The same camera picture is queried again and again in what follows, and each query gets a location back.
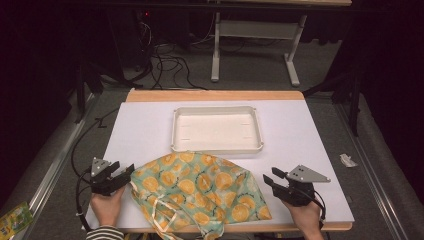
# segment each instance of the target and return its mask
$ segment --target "person's left hand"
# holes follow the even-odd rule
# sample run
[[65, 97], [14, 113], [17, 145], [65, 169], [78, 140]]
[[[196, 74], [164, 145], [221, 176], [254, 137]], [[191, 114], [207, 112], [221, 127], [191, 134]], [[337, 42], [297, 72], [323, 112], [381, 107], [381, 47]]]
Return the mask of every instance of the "person's left hand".
[[125, 186], [117, 190], [112, 196], [103, 196], [93, 193], [91, 197], [91, 208], [99, 220], [100, 226], [116, 226], [121, 211], [121, 197]]

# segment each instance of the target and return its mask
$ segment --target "desk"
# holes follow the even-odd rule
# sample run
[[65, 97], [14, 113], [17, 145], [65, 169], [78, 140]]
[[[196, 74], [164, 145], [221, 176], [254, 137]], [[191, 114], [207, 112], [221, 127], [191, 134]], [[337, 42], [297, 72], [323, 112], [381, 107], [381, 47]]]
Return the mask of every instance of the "desk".
[[[131, 91], [122, 103], [104, 156], [120, 161], [122, 169], [134, 163], [142, 166], [171, 152], [173, 110], [182, 106], [250, 105], [257, 109], [264, 148], [257, 154], [221, 156], [250, 170], [270, 208], [272, 220], [226, 225], [227, 232], [281, 232], [296, 230], [290, 213], [262, 179], [266, 174], [286, 185], [271, 173], [271, 167], [291, 171], [298, 164], [329, 177], [331, 183], [315, 184], [327, 205], [326, 231], [352, 227], [352, 213], [325, 152], [315, 124], [300, 92], [284, 91]], [[117, 226], [125, 232], [154, 232], [131, 199], [130, 189], [123, 196]], [[87, 221], [98, 222], [89, 208]], [[181, 232], [198, 232], [188, 226]]]
[[[350, 6], [351, 0], [231, 0], [230, 2], [256, 2], [273, 4], [302, 4], [302, 5], [326, 5], [326, 6]], [[256, 22], [256, 21], [233, 21], [221, 20], [220, 12], [215, 13], [215, 45], [212, 58], [212, 82], [219, 81], [219, 39], [221, 36], [230, 37], [248, 37], [248, 38], [269, 38], [269, 39], [288, 39], [292, 41], [289, 53], [284, 54], [287, 71], [289, 73], [292, 86], [300, 85], [296, 69], [293, 64], [294, 54], [296, 53], [300, 37], [307, 15], [302, 15], [296, 23], [275, 23], [275, 22]]]

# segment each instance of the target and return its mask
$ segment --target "striped sleeve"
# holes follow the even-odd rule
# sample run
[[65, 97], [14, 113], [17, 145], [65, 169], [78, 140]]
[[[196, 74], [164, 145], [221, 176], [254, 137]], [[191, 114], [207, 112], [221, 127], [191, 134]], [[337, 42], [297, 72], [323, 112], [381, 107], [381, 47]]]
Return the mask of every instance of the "striped sleeve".
[[87, 233], [86, 240], [123, 240], [124, 234], [111, 226], [101, 226]]

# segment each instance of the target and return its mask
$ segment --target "rectangular plastic tray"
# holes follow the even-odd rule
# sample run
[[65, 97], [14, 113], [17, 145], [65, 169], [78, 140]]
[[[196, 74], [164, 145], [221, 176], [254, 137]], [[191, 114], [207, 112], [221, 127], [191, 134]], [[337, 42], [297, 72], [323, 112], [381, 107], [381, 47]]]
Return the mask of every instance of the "rectangular plastic tray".
[[263, 144], [253, 107], [181, 107], [174, 111], [171, 148], [175, 152], [257, 153]]

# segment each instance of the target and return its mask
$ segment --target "fabric bag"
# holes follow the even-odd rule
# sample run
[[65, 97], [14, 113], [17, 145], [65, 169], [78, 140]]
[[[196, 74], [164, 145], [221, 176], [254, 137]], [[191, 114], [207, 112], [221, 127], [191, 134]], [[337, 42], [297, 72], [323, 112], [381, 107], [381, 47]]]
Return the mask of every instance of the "fabric bag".
[[196, 224], [204, 239], [224, 233], [224, 224], [271, 219], [250, 171], [212, 155], [171, 153], [136, 169], [132, 198], [166, 240]]

